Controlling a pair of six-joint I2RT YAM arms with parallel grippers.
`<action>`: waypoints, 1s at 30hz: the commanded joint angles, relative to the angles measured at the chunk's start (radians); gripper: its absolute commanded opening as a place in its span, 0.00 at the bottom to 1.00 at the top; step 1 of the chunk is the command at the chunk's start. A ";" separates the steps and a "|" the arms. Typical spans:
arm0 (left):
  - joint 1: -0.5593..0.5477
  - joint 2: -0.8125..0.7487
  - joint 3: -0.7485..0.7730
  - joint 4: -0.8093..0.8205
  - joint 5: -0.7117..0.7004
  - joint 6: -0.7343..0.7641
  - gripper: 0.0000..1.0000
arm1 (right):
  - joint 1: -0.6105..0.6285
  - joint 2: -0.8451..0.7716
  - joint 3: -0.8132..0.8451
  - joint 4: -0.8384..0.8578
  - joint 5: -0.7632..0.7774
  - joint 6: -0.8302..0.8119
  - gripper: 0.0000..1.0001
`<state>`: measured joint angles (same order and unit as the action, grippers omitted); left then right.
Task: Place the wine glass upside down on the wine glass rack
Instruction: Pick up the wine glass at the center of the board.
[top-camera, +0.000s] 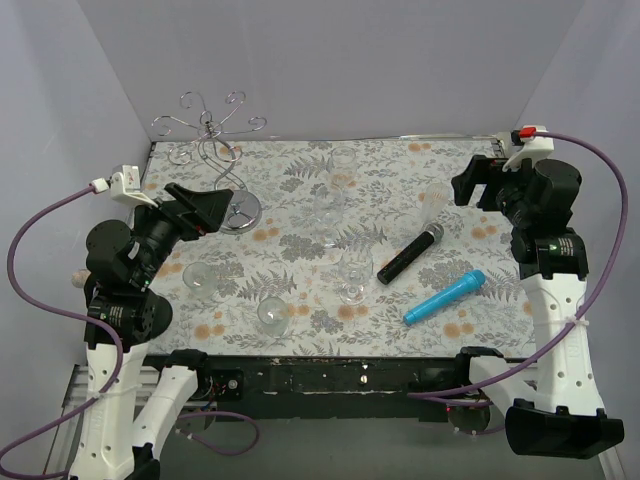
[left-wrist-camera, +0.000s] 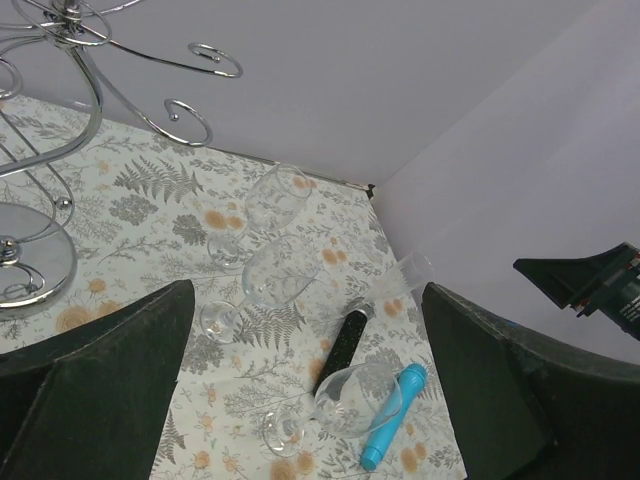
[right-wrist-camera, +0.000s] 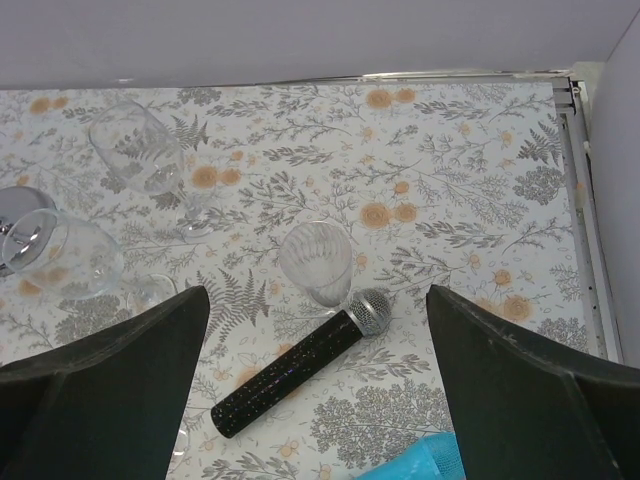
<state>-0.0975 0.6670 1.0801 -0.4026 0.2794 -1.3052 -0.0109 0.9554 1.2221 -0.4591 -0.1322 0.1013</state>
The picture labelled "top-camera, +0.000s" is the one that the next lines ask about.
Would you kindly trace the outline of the ribbed flute glass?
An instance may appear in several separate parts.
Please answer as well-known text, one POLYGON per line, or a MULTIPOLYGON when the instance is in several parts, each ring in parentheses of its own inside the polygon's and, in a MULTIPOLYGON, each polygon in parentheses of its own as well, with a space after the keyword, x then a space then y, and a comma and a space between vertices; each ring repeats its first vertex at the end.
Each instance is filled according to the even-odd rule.
POLYGON ((422 200, 420 219, 423 224, 435 220, 447 205, 449 200, 449 188, 443 183, 430 184, 422 200))

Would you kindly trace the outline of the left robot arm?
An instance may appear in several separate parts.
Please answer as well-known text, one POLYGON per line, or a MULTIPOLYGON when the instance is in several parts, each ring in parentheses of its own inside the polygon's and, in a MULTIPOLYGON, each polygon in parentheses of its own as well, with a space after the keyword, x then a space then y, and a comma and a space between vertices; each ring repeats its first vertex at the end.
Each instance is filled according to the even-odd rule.
POLYGON ((171 200, 137 206, 132 226, 103 221, 86 238, 87 315, 115 333, 94 324, 85 330, 87 398, 93 404, 83 415, 72 479, 159 478, 161 450, 182 407, 212 390, 206 354, 178 350, 142 411, 135 410, 149 344, 173 319, 170 303, 151 283, 178 242, 220 229, 233 197, 229 189, 194 192, 176 183, 165 190, 171 200))

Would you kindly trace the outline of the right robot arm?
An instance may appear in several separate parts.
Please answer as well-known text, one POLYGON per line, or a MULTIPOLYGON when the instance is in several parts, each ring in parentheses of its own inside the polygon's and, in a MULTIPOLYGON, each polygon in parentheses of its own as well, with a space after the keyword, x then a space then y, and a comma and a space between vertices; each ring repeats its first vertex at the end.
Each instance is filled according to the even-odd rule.
POLYGON ((596 387, 585 304, 588 261, 582 238, 570 227, 582 178, 558 160, 524 160, 513 170, 505 160, 474 156, 453 178, 454 202, 477 203, 511 223, 511 252, 531 305, 537 377, 529 385, 496 353, 472 354, 452 373, 464 397, 482 393, 501 412, 511 450, 518 455, 590 459, 624 438, 621 420, 610 418, 596 387))

